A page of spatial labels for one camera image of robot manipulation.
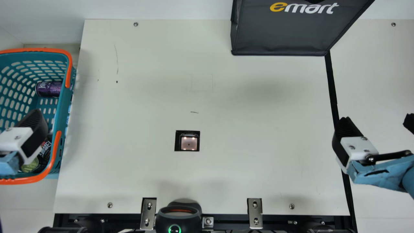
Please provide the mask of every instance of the can label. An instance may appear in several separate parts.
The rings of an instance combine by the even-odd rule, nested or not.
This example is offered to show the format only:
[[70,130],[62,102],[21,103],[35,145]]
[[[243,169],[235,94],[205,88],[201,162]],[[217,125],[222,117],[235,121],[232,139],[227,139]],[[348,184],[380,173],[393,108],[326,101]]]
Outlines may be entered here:
[[61,81],[39,82],[36,84],[36,94],[40,97],[59,97],[61,88]]
[[24,173],[31,172],[31,173],[41,173],[47,164],[49,163],[49,158],[51,155],[51,149],[52,149],[52,142],[50,139],[46,139],[41,144],[42,150],[40,153],[36,156],[36,158],[27,165],[22,165],[20,170]]

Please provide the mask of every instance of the light blue robot arm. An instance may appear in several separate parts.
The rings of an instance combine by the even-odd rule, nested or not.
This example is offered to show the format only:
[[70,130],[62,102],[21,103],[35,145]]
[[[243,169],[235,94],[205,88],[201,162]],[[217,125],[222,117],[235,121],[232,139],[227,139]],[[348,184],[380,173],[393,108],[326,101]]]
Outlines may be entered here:
[[[404,126],[412,131],[406,124],[410,117],[414,119],[414,114],[407,115]],[[354,184],[408,192],[414,199],[414,155],[411,151],[379,154],[349,117],[340,119],[336,125],[332,147],[342,171]]]

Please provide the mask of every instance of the emart logo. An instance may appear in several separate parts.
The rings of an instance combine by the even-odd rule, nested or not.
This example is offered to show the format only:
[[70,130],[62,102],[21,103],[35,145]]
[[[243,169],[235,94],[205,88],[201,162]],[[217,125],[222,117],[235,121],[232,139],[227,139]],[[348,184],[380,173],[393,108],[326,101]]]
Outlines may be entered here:
[[296,4],[296,3],[287,4],[286,2],[277,2],[270,6],[270,10],[273,12],[280,12],[284,10],[285,12],[296,13],[300,9],[299,10],[300,13],[322,14],[325,12],[331,15],[334,13],[332,11],[333,8],[338,7],[338,6],[339,6],[338,3],[334,3],[332,5],[319,5],[319,4],[306,5],[306,4]]

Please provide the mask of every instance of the white table surface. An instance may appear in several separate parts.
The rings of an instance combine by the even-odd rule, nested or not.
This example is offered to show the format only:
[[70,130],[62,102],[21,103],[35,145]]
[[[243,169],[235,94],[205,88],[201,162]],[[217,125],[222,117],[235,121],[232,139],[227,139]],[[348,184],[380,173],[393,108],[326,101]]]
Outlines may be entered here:
[[[349,214],[324,58],[232,56],[228,20],[133,22],[85,21],[55,212],[157,197],[246,214],[255,197],[264,214]],[[201,131],[200,152],[175,152],[176,130]]]
[[[413,38],[414,20],[359,20],[331,50],[339,115],[380,153],[414,151],[414,135],[402,125],[414,113]],[[407,193],[356,184],[352,193],[357,218],[399,218],[396,226],[405,219],[414,229]]]

